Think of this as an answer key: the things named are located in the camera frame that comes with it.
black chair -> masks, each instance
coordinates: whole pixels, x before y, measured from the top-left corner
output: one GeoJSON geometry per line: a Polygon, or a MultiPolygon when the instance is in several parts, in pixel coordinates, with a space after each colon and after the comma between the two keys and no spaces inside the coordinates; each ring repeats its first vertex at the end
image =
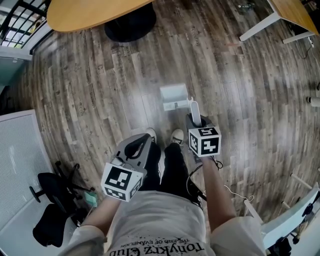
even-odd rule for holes
{"type": "Polygon", "coordinates": [[[45,172],[38,174],[38,180],[42,190],[35,192],[30,186],[30,191],[34,198],[40,203],[39,197],[46,195],[52,202],[49,204],[40,221],[33,229],[33,237],[43,246],[53,245],[60,247],[63,242],[64,229],[66,221],[71,217],[76,226],[81,224],[87,216],[85,208],[77,207],[74,199],[79,200],[82,197],[74,190],[94,191],[94,188],[86,189],[72,183],[72,178],[76,170],[80,168],[76,164],[69,177],[67,178],[62,172],[58,161],[55,163],[60,175],[45,172]]]}

table leg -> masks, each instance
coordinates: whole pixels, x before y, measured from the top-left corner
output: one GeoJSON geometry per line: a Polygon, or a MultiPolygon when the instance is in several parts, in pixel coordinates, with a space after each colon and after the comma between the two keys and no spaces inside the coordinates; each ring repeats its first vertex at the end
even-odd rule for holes
{"type": "Polygon", "coordinates": [[[248,38],[252,37],[253,35],[258,33],[259,31],[265,29],[266,27],[268,27],[269,25],[271,25],[272,23],[274,23],[280,19],[281,19],[281,17],[278,15],[278,13],[274,12],[274,13],[270,14],[264,20],[260,21],[257,25],[250,28],[247,32],[245,32],[242,36],[240,36],[240,40],[241,41],[247,40],[248,38]]]}
{"type": "Polygon", "coordinates": [[[259,214],[256,212],[255,208],[251,205],[251,203],[249,202],[248,199],[243,201],[246,208],[249,210],[249,212],[251,213],[252,217],[254,217],[261,225],[264,224],[263,220],[261,219],[261,217],[259,216],[259,214]]]}
{"type": "Polygon", "coordinates": [[[302,39],[302,38],[313,36],[314,34],[315,33],[311,32],[311,31],[307,31],[307,32],[304,32],[304,33],[297,34],[295,36],[289,37],[289,38],[283,40],[282,42],[284,44],[288,44],[288,43],[291,43],[293,41],[296,41],[296,40],[299,40],[299,39],[302,39]]]}

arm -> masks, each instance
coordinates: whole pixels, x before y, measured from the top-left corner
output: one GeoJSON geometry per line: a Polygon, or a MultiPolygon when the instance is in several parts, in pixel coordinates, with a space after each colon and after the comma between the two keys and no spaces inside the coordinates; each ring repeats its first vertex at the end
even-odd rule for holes
{"type": "Polygon", "coordinates": [[[106,236],[120,203],[120,200],[107,196],[101,202],[101,204],[84,220],[81,226],[97,227],[106,236]]]}
{"type": "Polygon", "coordinates": [[[237,216],[235,207],[224,187],[215,163],[209,157],[201,158],[211,232],[237,216]]]}

chair wheel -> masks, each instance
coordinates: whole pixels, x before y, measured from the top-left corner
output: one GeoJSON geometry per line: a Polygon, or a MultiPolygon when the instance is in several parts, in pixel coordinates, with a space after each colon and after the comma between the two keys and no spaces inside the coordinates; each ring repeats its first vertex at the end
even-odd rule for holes
{"type": "Polygon", "coordinates": [[[30,189],[30,191],[31,191],[31,193],[32,193],[32,195],[33,195],[33,197],[35,198],[35,200],[36,200],[38,203],[41,203],[41,201],[40,201],[39,197],[37,196],[36,191],[34,190],[34,188],[33,188],[32,186],[30,186],[30,187],[29,187],[29,189],[30,189]]]}
{"type": "Polygon", "coordinates": [[[292,239],[292,242],[294,245],[296,245],[297,243],[299,243],[300,239],[297,238],[296,236],[292,239]]]}

white sneaker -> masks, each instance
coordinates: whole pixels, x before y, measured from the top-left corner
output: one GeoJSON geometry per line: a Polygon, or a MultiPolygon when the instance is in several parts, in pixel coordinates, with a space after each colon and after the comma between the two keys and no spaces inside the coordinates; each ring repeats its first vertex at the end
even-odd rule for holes
{"type": "Polygon", "coordinates": [[[149,134],[151,136],[152,141],[157,144],[157,135],[154,129],[148,128],[145,130],[146,134],[149,134]]]}
{"type": "Polygon", "coordinates": [[[175,129],[171,134],[171,143],[178,143],[182,145],[184,142],[184,131],[181,129],[175,129]]]}

